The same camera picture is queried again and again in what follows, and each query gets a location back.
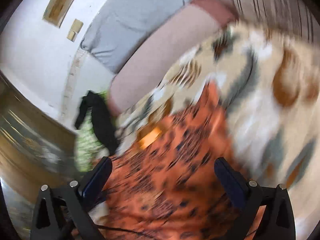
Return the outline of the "orange black floral garment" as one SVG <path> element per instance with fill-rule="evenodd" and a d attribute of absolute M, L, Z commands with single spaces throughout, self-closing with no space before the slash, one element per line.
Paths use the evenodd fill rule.
<path fill-rule="evenodd" d="M 214 82 L 198 102 L 164 117 L 146 148 L 112 157 L 112 173 L 94 221 L 105 239 L 219 239 L 233 225 L 232 207 L 214 173 L 233 159 L 225 113 Z"/>

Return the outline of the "green patterned white cloth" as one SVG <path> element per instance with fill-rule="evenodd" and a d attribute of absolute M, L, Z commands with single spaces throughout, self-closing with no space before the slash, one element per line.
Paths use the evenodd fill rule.
<path fill-rule="evenodd" d="M 77 130 L 75 139 L 75 165 L 80 172 L 92 169 L 95 159 L 102 155 L 108 156 L 108 150 L 97 139 L 92 124 L 92 108 L 86 106 L 85 97 L 78 107 L 78 116 L 74 122 Z"/>

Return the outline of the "brown wooden glass-panel wardrobe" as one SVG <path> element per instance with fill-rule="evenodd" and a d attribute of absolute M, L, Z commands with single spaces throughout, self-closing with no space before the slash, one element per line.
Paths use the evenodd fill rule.
<path fill-rule="evenodd" d="M 29 239 L 40 187 L 76 177 L 75 135 L 46 116 L 1 76 L 1 187 L 9 217 Z"/>

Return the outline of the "beige leaf-patterned fleece blanket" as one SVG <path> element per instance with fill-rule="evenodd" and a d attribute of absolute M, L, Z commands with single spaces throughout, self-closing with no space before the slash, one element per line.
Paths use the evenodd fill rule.
<path fill-rule="evenodd" d="M 214 81 L 235 158 L 259 184 L 286 186 L 297 239 L 319 222 L 319 48 L 293 35 L 229 24 L 186 51 L 117 120 L 123 154 L 148 121 L 196 103 Z"/>

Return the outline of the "grey pillow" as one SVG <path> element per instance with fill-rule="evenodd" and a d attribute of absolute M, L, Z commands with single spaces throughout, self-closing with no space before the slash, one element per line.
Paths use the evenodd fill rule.
<path fill-rule="evenodd" d="M 80 47 L 117 74 L 141 44 L 192 0 L 107 0 Z"/>

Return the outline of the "brown striped fuzzy blanket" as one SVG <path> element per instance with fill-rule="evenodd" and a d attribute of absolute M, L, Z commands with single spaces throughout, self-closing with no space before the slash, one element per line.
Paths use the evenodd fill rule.
<path fill-rule="evenodd" d="M 303 0 L 233 0 L 239 18 L 319 44 L 319 23 Z"/>

